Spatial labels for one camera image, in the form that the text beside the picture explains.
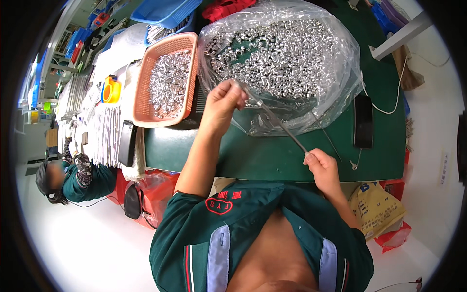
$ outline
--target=light blue collar trim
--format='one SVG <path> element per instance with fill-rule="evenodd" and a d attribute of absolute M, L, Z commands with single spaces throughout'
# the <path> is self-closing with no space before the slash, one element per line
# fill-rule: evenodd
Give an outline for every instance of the light blue collar trim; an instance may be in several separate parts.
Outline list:
<path fill-rule="evenodd" d="M 221 226 L 211 234 L 207 259 L 206 292 L 224 292 L 229 278 L 230 230 Z"/>
<path fill-rule="evenodd" d="M 335 292 L 337 277 L 337 248 L 330 240 L 323 239 L 323 249 L 319 260 L 319 281 L 320 292 Z"/>

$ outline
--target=cap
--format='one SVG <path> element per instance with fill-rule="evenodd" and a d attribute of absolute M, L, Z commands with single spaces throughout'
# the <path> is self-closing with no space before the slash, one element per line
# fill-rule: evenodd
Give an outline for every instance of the cap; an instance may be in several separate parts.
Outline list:
<path fill-rule="evenodd" d="M 35 184 L 39 191 L 44 195 L 50 195 L 56 192 L 56 190 L 52 190 L 49 186 L 49 181 L 47 180 L 47 162 L 48 158 L 44 159 L 44 162 L 39 166 L 35 174 Z"/>

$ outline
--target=cardboard box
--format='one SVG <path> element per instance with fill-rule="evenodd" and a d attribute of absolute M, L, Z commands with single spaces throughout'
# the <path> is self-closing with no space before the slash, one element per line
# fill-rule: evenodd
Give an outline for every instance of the cardboard box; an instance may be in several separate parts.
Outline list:
<path fill-rule="evenodd" d="M 55 128 L 48 130 L 45 134 L 45 141 L 47 143 L 47 147 L 58 146 L 58 129 Z"/>

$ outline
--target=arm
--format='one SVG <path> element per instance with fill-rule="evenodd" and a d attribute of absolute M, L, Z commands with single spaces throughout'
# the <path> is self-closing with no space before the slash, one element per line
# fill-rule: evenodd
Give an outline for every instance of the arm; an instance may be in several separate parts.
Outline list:
<path fill-rule="evenodd" d="M 75 123 L 75 120 L 71 120 L 66 124 L 65 144 L 63 145 L 63 161 L 68 162 L 68 164 L 71 164 L 71 162 L 73 161 L 73 157 L 75 156 L 73 152 L 70 152 L 71 136 L 73 135 L 73 130 L 75 129 Z"/>
<path fill-rule="evenodd" d="M 69 145 L 71 142 L 71 137 L 65 137 L 65 145 L 63 145 L 63 161 L 68 162 L 68 164 L 71 164 L 73 161 L 73 158 L 71 157 L 70 150 L 68 149 Z"/>
<path fill-rule="evenodd" d="M 318 189 L 324 197 L 337 209 L 340 217 L 350 228 L 361 230 L 357 218 L 350 209 L 347 199 L 340 188 L 339 173 L 336 160 L 320 149 L 313 149 L 305 154 L 304 165 L 308 165 L 315 177 Z"/>
<path fill-rule="evenodd" d="M 207 198 L 219 158 L 220 140 L 227 132 L 234 109 L 245 106 L 247 95 L 226 80 L 207 96 L 203 118 L 175 190 Z"/>
<path fill-rule="evenodd" d="M 75 155 L 74 161 L 78 168 L 76 179 L 82 187 L 87 187 L 92 181 L 92 167 L 89 157 L 86 154 L 79 153 Z"/>

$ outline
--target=red embroidered logo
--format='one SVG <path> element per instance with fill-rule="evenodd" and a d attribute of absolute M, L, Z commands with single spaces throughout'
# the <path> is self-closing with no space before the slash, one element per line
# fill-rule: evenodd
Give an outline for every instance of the red embroidered logo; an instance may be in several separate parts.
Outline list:
<path fill-rule="evenodd" d="M 240 199 L 241 198 L 241 191 L 234 192 L 232 199 Z"/>
<path fill-rule="evenodd" d="M 217 197 L 218 197 L 219 199 L 227 199 L 227 193 L 228 193 L 228 191 L 219 192 L 219 193 L 217 194 Z"/>
<path fill-rule="evenodd" d="M 229 212 L 234 206 L 232 202 L 227 202 L 224 200 L 218 200 L 215 198 L 208 198 L 205 200 L 206 207 L 209 211 L 216 213 L 218 215 L 223 215 Z"/>

